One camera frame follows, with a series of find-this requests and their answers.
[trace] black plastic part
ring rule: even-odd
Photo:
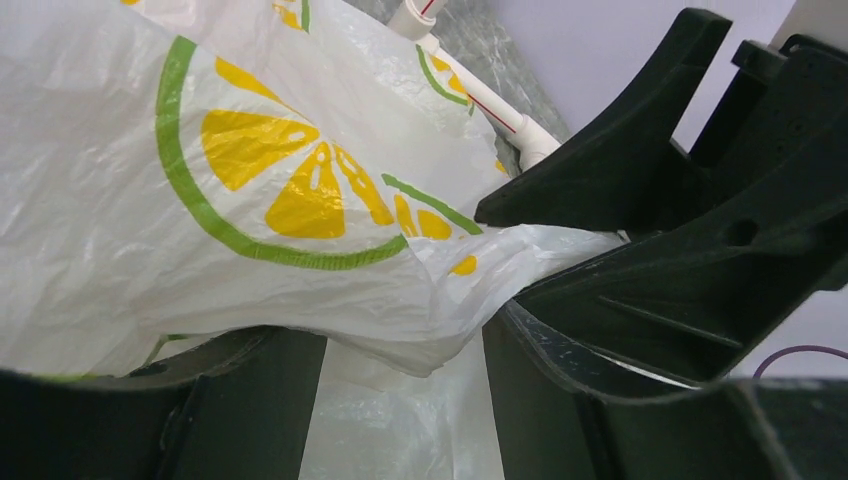
[[[540,342],[556,334],[536,322],[508,303],[483,328],[507,480],[845,478],[848,382],[674,392],[569,339]]]
[[[325,344],[262,327],[126,378],[0,372],[0,478],[296,479]]]
[[[611,158],[598,141],[579,156],[582,165],[603,165],[597,175],[605,180],[593,190],[584,188],[588,171],[563,156],[569,142],[502,188],[514,206],[481,202],[478,213],[496,225],[603,226],[628,229],[634,240],[532,285],[518,302],[595,351],[698,384],[727,373],[813,292],[842,288],[848,61],[811,39],[791,42],[782,52],[742,44],[740,71],[691,158],[673,142],[653,158],[621,149]],[[617,134],[633,138],[644,128]],[[648,182],[632,174],[643,164]],[[613,183],[641,201],[611,205]]]
[[[483,199],[475,219],[498,227],[630,228],[730,24],[706,10],[683,10],[624,92],[548,159]]]

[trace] white pvc pipe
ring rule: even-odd
[[[524,123],[524,116],[518,110],[512,108],[512,105],[506,103],[506,100],[501,98],[494,90],[474,76],[441,47],[433,52],[433,55],[450,65],[451,70],[456,73],[465,91],[468,92],[468,96],[496,127],[507,135],[514,134],[521,128]]]
[[[455,58],[442,50],[438,39],[427,35],[419,44],[450,65],[471,100],[489,121],[503,132],[507,141],[518,148],[521,153],[519,164],[522,170],[537,165],[559,148],[560,143],[553,135],[528,115],[513,108]]]
[[[421,41],[430,33],[433,25],[436,24],[436,19],[419,13],[415,2],[420,1],[422,0],[403,0],[386,26],[413,42]]]
[[[436,14],[445,7],[448,0],[413,0],[416,9],[427,18],[436,18]]]

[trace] crumpled plastic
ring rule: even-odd
[[[426,376],[521,288],[620,244],[474,223],[507,181],[491,127],[341,1],[123,3],[0,15],[2,367],[123,375],[264,324]]]
[[[300,480],[503,480],[483,338],[427,378],[335,342]]]

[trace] lemon print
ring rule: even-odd
[[[309,33],[309,0],[275,0],[271,6],[285,25]]]
[[[405,236],[448,240],[483,233],[483,229],[473,220],[412,185],[386,173],[383,174],[383,181],[386,186],[396,190],[395,213]],[[454,266],[451,273],[471,275],[476,269],[477,258],[469,255]]]
[[[407,246],[350,153],[252,75],[183,37],[162,71],[156,137],[177,196],[209,235],[239,255],[349,270]]]
[[[454,103],[469,107],[469,112],[473,113],[474,103],[468,97],[465,87],[462,86],[450,65],[425,52],[420,45],[416,45],[415,48],[418,50],[418,61],[421,63],[424,76],[427,77],[433,90]]]

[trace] purple wire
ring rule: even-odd
[[[796,345],[794,347],[788,347],[781,350],[778,350],[771,355],[768,356],[763,363],[757,367],[757,371],[754,372],[754,378],[760,378],[763,375],[763,372],[766,369],[777,361],[777,359],[781,357],[785,357],[786,355],[790,355],[792,353],[800,353],[800,352],[818,352],[818,353],[827,353],[828,355],[835,355],[840,358],[844,358],[848,360],[848,352],[843,352],[842,350],[831,348],[831,347],[822,347],[821,345]]]

